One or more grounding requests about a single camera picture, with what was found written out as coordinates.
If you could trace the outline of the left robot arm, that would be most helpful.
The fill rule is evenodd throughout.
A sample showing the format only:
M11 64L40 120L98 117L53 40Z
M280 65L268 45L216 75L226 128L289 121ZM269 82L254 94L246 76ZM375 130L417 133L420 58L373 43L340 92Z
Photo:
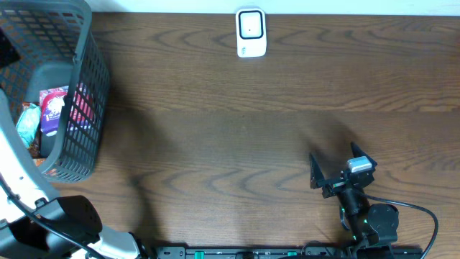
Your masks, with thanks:
M1 256L148 258L133 234L104 226L84 196L61 196L39 172L1 94Z

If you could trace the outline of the purple tissue pack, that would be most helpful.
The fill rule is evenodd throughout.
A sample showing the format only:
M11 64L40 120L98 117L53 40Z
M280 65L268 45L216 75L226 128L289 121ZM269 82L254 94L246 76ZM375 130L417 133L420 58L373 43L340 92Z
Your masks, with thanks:
M65 97L68 94L69 86L61 86L40 91L39 105L41 108L40 131L47 137L52 137L58 132L58 124L62 108L65 106ZM88 88L80 83L78 90L74 93L74 104L77 109L70 108L70 118L83 129L90 128L90 121L94 117L93 95Z

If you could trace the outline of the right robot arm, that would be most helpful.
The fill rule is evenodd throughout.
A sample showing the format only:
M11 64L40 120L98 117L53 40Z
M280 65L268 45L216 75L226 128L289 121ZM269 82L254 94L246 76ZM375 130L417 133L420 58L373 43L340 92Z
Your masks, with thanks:
M377 162L356 143L351 144L353 158L337 178L326 179L313 155L310 161L310 187L321 189L323 198L337 197L341 215L348 222L354 240L363 247L389 245L397 241L399 211L391 204L369 203L364 188L374 181Z

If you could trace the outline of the mint green snack packet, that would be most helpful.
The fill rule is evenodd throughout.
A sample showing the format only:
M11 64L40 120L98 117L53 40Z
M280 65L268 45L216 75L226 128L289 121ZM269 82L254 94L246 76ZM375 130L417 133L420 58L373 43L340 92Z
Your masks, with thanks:
M26 148L34 142L40 119L41 108L34 103L24 103L23 112L16 124L17 133Z

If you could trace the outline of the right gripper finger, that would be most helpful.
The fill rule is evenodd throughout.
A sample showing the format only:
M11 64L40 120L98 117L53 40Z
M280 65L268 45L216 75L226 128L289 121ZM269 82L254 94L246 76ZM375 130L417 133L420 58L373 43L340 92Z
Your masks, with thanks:
M312 153L309 154L310 161L310 187L312 189L322 188L325 185L325 178L321 171L321 168L313 156Z
M372 164L372 167L377 166L377 162L371 158L368 154L366 154L355 142L351 142L351 151L353 153L354 158L359 158L359 157L366 157L369 162Z

